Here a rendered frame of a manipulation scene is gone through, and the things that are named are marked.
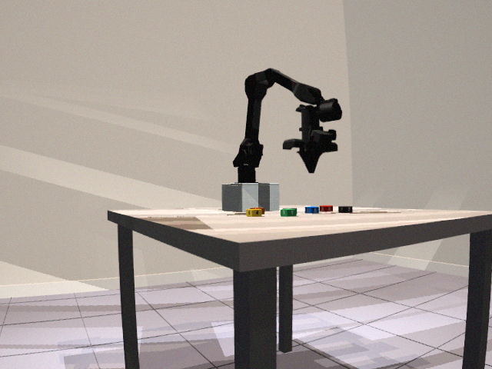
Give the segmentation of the yellow block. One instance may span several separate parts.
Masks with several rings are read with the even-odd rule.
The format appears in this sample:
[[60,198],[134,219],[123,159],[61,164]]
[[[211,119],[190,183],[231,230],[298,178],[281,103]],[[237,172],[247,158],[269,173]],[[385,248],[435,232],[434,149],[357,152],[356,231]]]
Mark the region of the yellow block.
[[261,217],[262,210],[261,209],[247,209],[246,216],[248,217]]

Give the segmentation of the green block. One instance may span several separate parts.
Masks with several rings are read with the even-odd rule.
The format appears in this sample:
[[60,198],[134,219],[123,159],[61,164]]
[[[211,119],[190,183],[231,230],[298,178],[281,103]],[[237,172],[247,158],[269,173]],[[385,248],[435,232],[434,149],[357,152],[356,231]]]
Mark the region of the green block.
[[297,217],[297,209],[281,209],[281,217]]

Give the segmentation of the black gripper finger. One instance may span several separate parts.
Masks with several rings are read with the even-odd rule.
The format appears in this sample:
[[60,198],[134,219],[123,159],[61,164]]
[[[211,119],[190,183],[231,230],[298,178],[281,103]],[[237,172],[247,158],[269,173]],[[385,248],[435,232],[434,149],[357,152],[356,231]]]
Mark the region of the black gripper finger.
[[301,156],[301,159],[303,160],[308,172],[312,173],[313,154],[315,153],[315,151],[307,149],[307,150],[301,150],[296,152]]
[[315,171],[315,168],[317,166],[317,162],[318,162],[318,159],[320,156],[323,155],[323,153],[325,153],[325,151],[316,151],[314,154],[313,154],[313,168],[312,168],[312,173],[314,173]]

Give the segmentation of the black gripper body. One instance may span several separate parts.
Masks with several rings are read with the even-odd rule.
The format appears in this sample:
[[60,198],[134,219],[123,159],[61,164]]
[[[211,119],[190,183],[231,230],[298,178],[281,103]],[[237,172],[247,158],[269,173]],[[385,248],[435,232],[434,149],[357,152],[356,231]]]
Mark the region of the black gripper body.
[[331,142],[331,145],[329,144],[320,145],[313,140],[308,142],[308,132],[312,125],[314,126],[315,129],[319,129],[319,124],[316,122],[308,122],[308,123],[301,124],[301,128],[299,128],[299,131],[301,131],[302,140],[301,139],[284,140],[283,149],[291,150],[292,148],[299,148],[299,151],[309,149],[312,151],[325,151],[325,153],[338,151],[338,146],[336,142]]

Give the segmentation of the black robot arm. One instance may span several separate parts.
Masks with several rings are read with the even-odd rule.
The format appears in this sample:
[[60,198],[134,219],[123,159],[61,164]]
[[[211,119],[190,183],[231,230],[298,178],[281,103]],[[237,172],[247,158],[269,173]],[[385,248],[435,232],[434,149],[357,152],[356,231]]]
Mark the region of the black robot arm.
[[[258,140],[261,103],[267,94],[267,89],[274,83],[290,90],[300,101],[311,104],[302,105],[296,109],[301,113],[301,123],[336,121],[342,116],[341,106],[337,99],[331,98],[324,100],[321,91],[310,85],[299,83],[286,76],[277,69],[267,68],[245,79],[245,93],[248,97],[248,112],[245,129],[245,137],[240,144],[239,152],[233,160],[234,167],[238,168],[238,182],[236,183],[258,183],[256,182],[255,168],[259,167],[261,156],[263,155],[263,145]],[[313,106],[317,105],[317,106]],[[315,129],[312,125],[307,141],[316,141],[318,144],[329,144],[336,140],[336,131],[324,131],[323,126]]]

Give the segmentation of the blue digit block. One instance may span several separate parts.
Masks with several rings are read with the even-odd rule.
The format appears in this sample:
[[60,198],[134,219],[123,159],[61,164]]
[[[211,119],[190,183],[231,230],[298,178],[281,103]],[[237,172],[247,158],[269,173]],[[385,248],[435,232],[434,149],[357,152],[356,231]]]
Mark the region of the blue digit block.
[[304,207],[305,214],[319,214],[319,207]]

